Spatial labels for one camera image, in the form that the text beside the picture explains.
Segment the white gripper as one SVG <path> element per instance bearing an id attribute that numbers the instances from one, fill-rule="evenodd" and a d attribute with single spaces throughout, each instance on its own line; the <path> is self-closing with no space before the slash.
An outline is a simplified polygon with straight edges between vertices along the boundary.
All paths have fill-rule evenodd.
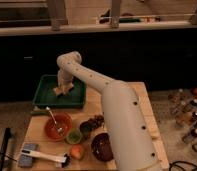
<path id="1" fill-rule="evenodd" d="M 74 85 L 72 83 L 68 83 L 66 85 L 54 87 L 53 91 L 56 96 L 67 95 L 73 87 L 74 87 Z"/>

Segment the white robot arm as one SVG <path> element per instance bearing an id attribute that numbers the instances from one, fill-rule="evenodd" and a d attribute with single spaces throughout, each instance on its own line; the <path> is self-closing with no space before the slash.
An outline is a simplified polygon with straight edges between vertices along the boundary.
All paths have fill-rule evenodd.
<path id="1" fill-rule="evenodd" d="M 162 171 L 136 91 L 124 81 L 82 66 L 81 61 L 77 51 L 60 55 L 57 58 L 58 83 L 67 93 L 76 77 L 101 94 L 101 107 L 117 169 Z"/>

